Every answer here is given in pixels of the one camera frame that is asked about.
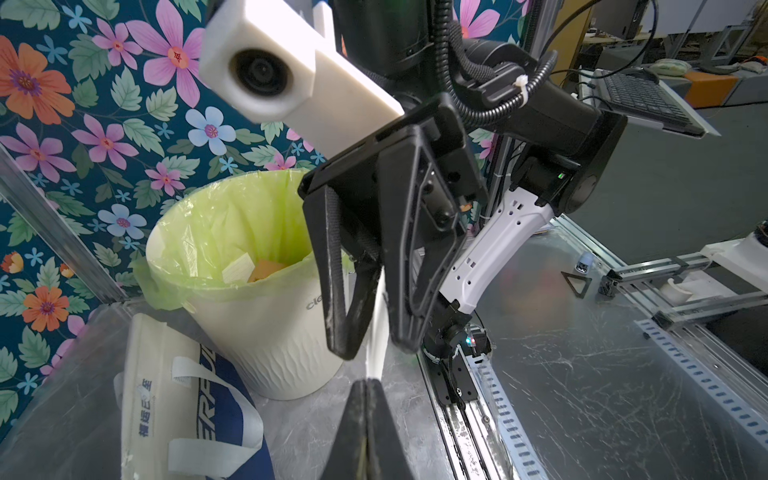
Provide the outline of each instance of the white trash can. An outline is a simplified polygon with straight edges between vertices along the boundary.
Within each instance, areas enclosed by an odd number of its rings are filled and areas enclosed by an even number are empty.
[[[186,309],[248,389],[275,400],[309,395],[342,363],[326,346],[317,265],[296,193],[303,173],[253,172],[195,191],[157,222],[146,261],[133,265],[150,305]],[[289,266],[255,283],[224,283],[222,270],[243,253]]]

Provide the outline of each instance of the white camera housing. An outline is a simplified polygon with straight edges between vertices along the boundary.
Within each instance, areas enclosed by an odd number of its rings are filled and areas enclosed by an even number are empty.
[[[232,59],[250,49],[290,70],[279,94],[255,94],[237,78]],[[200,76],[252,122],[284,121],[328,158],[403,115],[397,100],[283,0],[226,0],[206,26]]]

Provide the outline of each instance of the bag handle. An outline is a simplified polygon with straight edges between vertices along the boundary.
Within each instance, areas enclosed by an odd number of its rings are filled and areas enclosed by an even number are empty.
[[[197,377],[227,387],[243,411],[242,445],[206,439],[173,439],[168,444],[168,471],[185,475],[226,478],[261,449],[264,424],[248,399],[219,376],[186,356],[174,358],[170,374],[174,379]]]

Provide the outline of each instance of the camera lens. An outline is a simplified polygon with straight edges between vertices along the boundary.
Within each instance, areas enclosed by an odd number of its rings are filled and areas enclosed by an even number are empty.
[[[237,78],[255,94],[272,97],[288,85],[288,66],[264,50],[245,50],[233,58]]]

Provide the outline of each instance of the floral wallpaper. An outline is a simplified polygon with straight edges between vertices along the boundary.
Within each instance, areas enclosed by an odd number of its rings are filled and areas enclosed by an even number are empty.
[[[0,440],[84,329],[94,294],[0,203]]]
[[[460,0],[455,16],[465,37],[517,42],[528,3]],[[131,295],[141,292],[130,262],[184,196],[249,170],[326,161],[300,132],[250,123],[200,80],[206,4],[0,0],[0,144]],[[482,168],[492,135],[470,137]],[[2,439],[63,355],[43,352],[78,334],[94,300],[22,218],[0,210],[10,261],[0,314],[12,317],[0,326]]]

